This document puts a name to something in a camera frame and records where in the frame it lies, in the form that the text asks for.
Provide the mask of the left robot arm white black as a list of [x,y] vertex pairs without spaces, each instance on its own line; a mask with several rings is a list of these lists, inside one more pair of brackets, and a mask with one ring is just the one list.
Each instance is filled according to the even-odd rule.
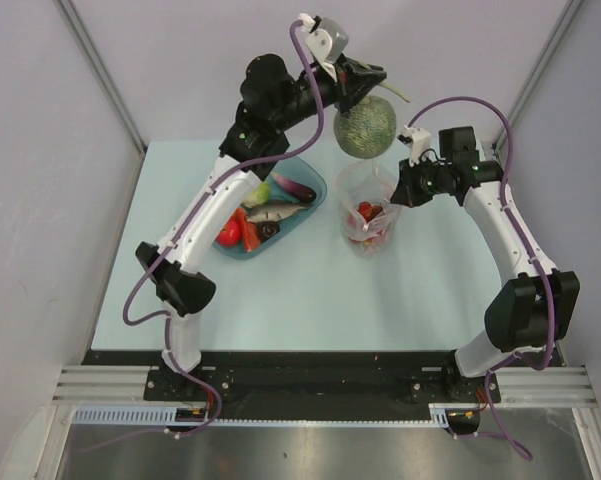
[[332,71],[313,61],[298,78],[281,57],[261,55],[248,65],[240,86],[235,122],[219,156],[187,212],[157,244],[141,243],[135,252],[151,281],[165,316],[164,362],[171,368],[166,387],[177,398],[194,397],[201,376],[199,327],[215,283],[200,271],[206,252],[241,202],[264,181],[277,162],[294,157],[286,131],[335,106],[346,114],[387,77],[376,65],[340,55]]

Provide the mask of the red cherry tomato bunch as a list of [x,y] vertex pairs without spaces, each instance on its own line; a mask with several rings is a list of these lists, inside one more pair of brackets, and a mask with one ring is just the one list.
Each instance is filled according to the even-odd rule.
[[387,243],[390,222],[380,203],[360,202],[347,213],[346,226],[349,242],[364,251],[379,250]]

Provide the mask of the green striped melon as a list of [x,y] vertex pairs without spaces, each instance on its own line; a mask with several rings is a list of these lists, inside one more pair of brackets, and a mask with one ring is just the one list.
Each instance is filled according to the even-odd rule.
[[[377,87],[410,100],[386,79]],[[397,130],[397,116],[393,105],[385,98],[371,92],[348,113],[334,117],[333,131],[337,144],[351,157],[368,160],[379,157],[392,145]]]

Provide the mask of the clear zip top bag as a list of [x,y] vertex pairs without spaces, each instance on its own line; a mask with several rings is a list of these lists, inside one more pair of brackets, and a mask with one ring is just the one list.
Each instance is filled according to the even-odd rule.
[[341,232],[360,256],[385,250],[391,243],[401,207],[390,202],[396,178],[377,159],[345,167],[334,180]]

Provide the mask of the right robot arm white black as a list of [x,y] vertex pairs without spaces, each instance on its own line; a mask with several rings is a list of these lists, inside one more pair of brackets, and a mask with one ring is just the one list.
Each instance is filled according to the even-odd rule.
[[477,389],[477,378],[520,359],[538,370],[548,366],[555,343],[568,330],[580,282],[549,259],[526,226],[504,180],[502,167],[483,161],[470,127],[431,135],[406,126],[398,135],[409,147],[399,164],[392,203],[422,206],[435,196],[455,198],[477,225],[497,266],[501,289],[484,314],[484,329],[454,353],[454,368],[441,376],[443,393],[464,401]]

